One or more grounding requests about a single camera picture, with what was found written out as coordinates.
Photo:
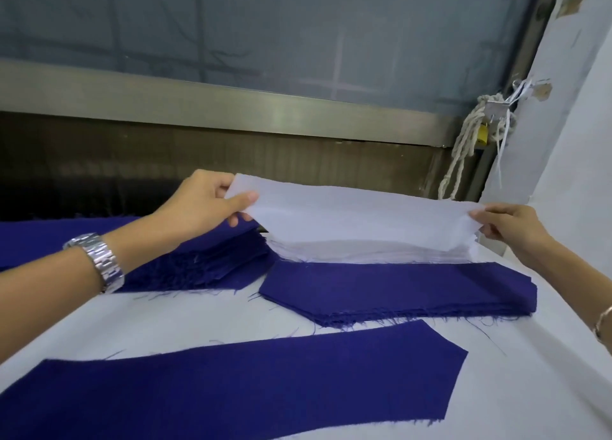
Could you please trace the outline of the stack of white fabric cuts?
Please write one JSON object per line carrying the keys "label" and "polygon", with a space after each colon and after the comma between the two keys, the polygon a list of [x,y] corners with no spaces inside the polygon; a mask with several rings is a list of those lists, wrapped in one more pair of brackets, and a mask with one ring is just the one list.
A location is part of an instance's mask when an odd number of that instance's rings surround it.
{"label": "stack of white fabric cuts", "polygon": [[469,241],[440,251],[394,242],[334,240],[284,243],[264,234],[268,247],[281,259],[326,264],[467,264],[476,260],[477,242]]}

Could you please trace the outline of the neat stack of blue fabric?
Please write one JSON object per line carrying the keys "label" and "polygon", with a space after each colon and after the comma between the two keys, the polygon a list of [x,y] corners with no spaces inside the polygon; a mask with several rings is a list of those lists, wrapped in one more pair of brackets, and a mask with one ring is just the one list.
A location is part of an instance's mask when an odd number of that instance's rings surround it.
{"label": "neat stack of blue fabric", "polygon": [[537,286],[496,262],[325,264],[277,261],[259,289],[321,327],[414,318],[520,318],[537,310]]}

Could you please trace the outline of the person's right hand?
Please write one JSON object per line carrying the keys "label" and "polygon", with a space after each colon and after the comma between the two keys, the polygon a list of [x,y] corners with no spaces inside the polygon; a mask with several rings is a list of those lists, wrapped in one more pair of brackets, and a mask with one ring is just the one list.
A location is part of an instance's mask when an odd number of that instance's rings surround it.
{"label": "person's right hand", "polygon": [[506,244],[526,267],[535,270],[540,259],[554,244],[554,238],[540,222],[535,209],[527,205],[496,203],[499,221],[476,221],[488,240]]}

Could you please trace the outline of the person's left hand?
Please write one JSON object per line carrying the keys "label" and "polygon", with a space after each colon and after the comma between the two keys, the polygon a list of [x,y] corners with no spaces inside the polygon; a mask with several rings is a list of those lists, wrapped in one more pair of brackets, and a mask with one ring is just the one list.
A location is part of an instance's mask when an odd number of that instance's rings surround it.
{"label": "person's left hand", "polygon": [[235,175],[197,169],[155,212],[103,235],[125,274],[168,254],[182,243],[227,222],[236,227],[251,220],[241,213],[219,213],[217,200],[225,198]]}

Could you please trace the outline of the single blue fabric panel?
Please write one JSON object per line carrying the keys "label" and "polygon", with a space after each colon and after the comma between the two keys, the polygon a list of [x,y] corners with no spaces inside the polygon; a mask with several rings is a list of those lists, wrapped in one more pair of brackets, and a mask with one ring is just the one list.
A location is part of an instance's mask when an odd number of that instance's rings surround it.
{"label": "single blue fabric panel", "polygon": [[0,440],[273,440],[437,422],[467,355],[415,320],[130,359],[48,359],[0,394]]}

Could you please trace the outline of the person's right forearm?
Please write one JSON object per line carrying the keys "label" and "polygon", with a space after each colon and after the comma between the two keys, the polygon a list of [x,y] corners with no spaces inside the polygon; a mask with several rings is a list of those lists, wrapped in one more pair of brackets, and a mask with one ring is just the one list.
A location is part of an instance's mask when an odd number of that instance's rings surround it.
{"label": "person's right forearm", "polygon": [[535,271],[564,299],[612,356],[612,279],[555,240]]}

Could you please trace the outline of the grey metal rail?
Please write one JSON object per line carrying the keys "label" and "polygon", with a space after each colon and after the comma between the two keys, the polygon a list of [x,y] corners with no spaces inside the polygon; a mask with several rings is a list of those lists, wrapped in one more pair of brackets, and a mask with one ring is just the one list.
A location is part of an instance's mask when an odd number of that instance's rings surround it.
{"label": "grey metal rail", "polygon": [[0,111],[451,147],[463,120],[112,71],[0,58]]}

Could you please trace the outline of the grey window pane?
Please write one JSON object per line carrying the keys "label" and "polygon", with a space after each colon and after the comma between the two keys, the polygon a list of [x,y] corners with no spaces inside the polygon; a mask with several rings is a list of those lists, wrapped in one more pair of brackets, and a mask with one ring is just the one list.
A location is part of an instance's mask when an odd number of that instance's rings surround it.
{"label": "grey window pane", "polygon": [[0,0],[0,57],[434,114],[499,91],[534,0]]}

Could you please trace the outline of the white fabric piece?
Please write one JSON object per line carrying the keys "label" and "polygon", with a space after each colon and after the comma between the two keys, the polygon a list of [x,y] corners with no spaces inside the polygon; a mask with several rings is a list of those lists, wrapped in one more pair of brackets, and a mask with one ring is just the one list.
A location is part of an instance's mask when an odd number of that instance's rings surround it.
{"label": "white fabric piece", "polygon": [[458,202],[237,174],[226,198],[256,192],[245,210],[284,246],[351,242],[450,251],[473,240],[481,223],[474,202]]}

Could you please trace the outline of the frayed pile of blue fabric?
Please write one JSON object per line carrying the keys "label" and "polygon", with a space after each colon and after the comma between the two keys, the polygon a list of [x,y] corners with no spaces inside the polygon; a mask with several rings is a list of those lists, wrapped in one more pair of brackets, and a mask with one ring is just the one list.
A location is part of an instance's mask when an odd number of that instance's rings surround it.
{"label": "frayed pile of blue fabric", "polygon": [[[135,216],[0,222],[0,272],[61,250],[87,233],[106,234]],[[265,274],[278,256],[255,221],[236,227],[222,223],[129,273],[119,292],[241,290]]]}

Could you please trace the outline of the white plastic strips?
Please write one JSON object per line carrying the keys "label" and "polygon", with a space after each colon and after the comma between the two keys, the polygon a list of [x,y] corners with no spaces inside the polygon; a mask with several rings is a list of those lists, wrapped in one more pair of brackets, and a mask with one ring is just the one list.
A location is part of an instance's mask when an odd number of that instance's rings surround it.
{"label": "white plastic strips", "polygon": [[502,189],[502,156],[511,128],[511,108],[513,108],[513,106],[516,105],[522,99],[522,97],[528,93],[531,87],[532,79],[530,77],[520,81],[516,80],[512,83],[511,94],[502,101],[502,107],[505,114],[502,115],[498,124],[498,130],[501,129],[501,137],[497,140],[497,157],[495,164],[498,186],[500,189]]}

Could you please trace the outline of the silver metal wristwatch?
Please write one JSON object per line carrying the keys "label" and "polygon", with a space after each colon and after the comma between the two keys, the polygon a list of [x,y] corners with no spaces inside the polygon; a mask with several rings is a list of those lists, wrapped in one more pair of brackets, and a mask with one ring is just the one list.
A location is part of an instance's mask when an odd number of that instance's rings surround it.
{"label": "silver metal wristwatch", "polygon": [[102,236],[97,233],[79,235],[62,246],[63,250],[69,248],[82,249],[94,264],[103,281],[101,294],[112,294],[123,287],[126,276]]}

